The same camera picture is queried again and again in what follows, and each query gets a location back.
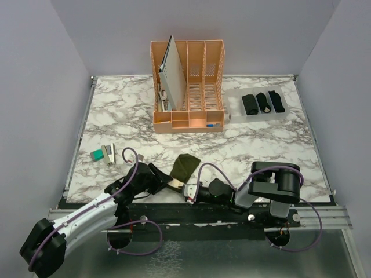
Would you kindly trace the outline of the olive green underwear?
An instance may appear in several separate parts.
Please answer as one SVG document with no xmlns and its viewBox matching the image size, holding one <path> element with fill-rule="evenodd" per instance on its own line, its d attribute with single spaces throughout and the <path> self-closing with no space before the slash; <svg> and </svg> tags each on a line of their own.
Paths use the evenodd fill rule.
<svg viewBox="0 0 371 278">
<path fill-rule="evenodd" d="M 181 192 L 181 187 L 186 184 L 201 160 L 190 154 L 180 154 L 173 164 L 170 176 L 173 178 L 167 187 L 173 191 Z"/>
</svg>

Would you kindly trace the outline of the black patterned boxer underwear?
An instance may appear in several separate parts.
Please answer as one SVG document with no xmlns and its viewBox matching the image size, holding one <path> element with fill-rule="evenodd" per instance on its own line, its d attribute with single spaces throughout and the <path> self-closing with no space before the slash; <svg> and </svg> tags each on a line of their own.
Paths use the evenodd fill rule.
<svg viewBox="0 0 371 278">
<path fill-rule="evenodd" d="M 247 115 L 257 115 L 259 113 L 257 102 L 253 94 L 242 96 L 241 99 Z"/>
</svg>

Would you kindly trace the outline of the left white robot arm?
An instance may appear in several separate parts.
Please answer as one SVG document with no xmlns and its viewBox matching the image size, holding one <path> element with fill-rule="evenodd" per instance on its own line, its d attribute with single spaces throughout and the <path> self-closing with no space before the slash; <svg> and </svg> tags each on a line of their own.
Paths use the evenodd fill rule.
<svg viewBox="0 0 371 278">
<path fill-rule="evenodd" d="M 142 192 L 158 193 L 172 177 L 152 163 L 136 163 L 124 177 L 109 184 L 90 203 L 65 217 L 39 220 L 20 249 L 29 272 L 50 277 L 65 257 L 93 235 L 111 227 L 123 228 L 128 221 L 128 205 Z"/>
</svg>

